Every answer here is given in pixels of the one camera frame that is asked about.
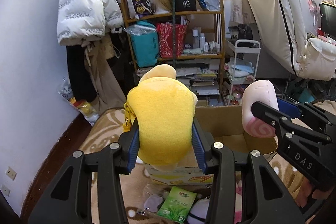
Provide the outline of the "person's right hand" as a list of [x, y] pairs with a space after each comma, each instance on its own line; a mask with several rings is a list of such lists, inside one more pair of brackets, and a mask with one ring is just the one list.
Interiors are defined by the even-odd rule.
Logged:
[[307, 178], [304, 178], [295, 202], [299, 207], [305, 207], [309, 196], [312, 196], [315, 200], [326, 200], [333, 189], [334, 187], [325, 192], [318, 189], [314, 190], [313, 184]]

